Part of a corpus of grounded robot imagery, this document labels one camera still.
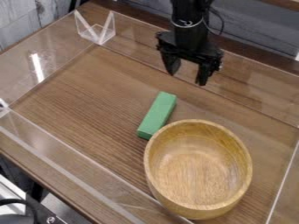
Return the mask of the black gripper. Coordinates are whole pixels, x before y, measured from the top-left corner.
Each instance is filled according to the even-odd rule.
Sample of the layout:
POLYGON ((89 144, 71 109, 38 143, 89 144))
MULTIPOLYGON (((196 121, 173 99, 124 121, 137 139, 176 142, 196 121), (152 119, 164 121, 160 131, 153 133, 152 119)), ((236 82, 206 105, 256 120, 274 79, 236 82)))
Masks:
POLYGON ((209 41, 209 23, 201 18, 196 24, 182 25, 172 21, 170 31, 158 31, 156 50, 162 58, 164 68, 169 75, 174 75, 181 60, 198 65, 194 83, 205 86, 212 72, 220 70, 224 52, 209 41))

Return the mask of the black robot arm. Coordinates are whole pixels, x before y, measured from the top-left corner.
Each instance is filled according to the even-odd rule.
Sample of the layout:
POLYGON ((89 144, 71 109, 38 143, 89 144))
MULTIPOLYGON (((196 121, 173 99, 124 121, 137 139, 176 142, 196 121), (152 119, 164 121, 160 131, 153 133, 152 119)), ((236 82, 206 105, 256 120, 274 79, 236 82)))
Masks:
POLYGON ((169 31, 158 31, 156 50, 160 52, 165 71, 174 75, 181 60, 198 65, 194 83, 205 86, 208 78, 220 70, 224 52, 209 41, 209 15, 220 16, 212 8, 214 0, 170 0, 169 31))

